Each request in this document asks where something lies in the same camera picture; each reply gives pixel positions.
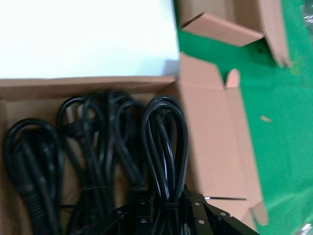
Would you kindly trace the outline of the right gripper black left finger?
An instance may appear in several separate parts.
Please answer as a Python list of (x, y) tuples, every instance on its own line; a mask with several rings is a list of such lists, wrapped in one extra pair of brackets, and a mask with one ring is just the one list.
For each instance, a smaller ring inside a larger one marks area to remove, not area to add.
[(112, 235), (154, 235), (155, 191), (132, 191), (126, 205), (116, 210), (119, 216)]

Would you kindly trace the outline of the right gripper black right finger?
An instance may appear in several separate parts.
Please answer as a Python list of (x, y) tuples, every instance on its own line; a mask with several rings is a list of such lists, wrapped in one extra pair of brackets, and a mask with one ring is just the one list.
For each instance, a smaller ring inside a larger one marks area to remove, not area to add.
[(182, 217), (192, 235), (258, 235), (228, 212), (206, 202), (200, 193), (184, 186)]

